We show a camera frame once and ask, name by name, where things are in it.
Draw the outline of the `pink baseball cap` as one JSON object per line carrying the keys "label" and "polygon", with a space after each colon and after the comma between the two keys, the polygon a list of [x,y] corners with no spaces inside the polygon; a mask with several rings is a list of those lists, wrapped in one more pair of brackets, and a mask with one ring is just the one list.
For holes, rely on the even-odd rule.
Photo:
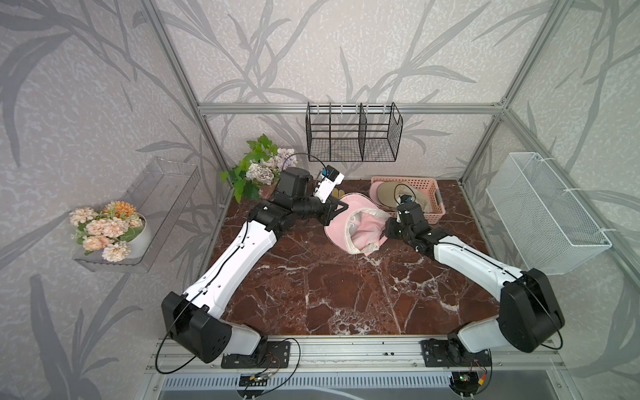
{"label": "pink baseball cap", "polygon": [[348,206],[324,228],[328,239],[349,254],[370,255],[388,240],[386,224],[391,215],[361,193],[340,200]]}

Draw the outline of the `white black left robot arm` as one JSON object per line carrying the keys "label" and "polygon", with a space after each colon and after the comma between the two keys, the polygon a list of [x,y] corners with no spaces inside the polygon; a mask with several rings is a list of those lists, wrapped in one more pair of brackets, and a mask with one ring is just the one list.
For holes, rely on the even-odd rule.
{"label": "white black left robot arm", "polygon": [[348,209],[333,196],[344,180],[326,166],[317,177],[302,168],[282,171],[271,196],[256,204],[230,246],[206,273],[183,293],[169,293],[161,310],[166,339],[211,363],[223,354],[261,361],[267,338],[246,325],[225,322],[222,316],[254,265],[299,220],[314,219],[323,226]]}

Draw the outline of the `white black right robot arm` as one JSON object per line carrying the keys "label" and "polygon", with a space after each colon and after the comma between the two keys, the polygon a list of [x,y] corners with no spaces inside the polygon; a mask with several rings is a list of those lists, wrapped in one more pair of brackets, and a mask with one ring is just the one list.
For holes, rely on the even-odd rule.
{"label": "white black right robot arm", "polygon": [[498,315],[469,323],[448,335],[443,346],[450,358],[507,345],[531,353],[551,336],[561,334],[565,317],[544,272],[509,266],[431,226],[420,205],[407,195],[401,196],[397,217],[387,222],[386,234],[461,273],[499,302]]}

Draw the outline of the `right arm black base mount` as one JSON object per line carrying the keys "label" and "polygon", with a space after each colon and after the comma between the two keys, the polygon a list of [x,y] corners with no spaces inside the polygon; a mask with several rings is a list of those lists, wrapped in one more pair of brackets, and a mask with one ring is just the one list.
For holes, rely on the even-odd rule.
{"label": "right arm black base mount", "polygon": [[470,353],[456,340],[430,338],[421,341],[420,348],[427,368],[488,368],[492,365],[490,351]]}

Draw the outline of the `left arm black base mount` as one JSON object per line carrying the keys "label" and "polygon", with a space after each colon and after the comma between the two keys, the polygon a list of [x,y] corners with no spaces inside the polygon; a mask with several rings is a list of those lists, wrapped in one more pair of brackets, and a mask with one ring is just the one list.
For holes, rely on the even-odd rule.
{"label": "left arm black base mount", "polygon": [[291,356],[291,344],[289,340],[262,342],[251,355],[224,355],[221,367],[222,369],[287,368]]}

